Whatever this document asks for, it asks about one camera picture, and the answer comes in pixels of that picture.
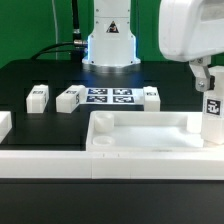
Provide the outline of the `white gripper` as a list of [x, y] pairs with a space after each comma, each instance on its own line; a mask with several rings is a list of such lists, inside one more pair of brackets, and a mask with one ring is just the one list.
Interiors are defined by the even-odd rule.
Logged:
[[190, 61], [196, 90], [210, 90], [210, 56], [224, 53], [224, 0], [161, 0], [159, 49], [166, 59]]

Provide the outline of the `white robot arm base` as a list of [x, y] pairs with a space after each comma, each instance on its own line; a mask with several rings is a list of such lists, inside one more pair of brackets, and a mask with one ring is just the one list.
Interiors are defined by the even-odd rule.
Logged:
[[121, 73], [139, 67], [130, 13], [131, 0], [94, 0], [94, 28], [82, 59], [85, 70]]

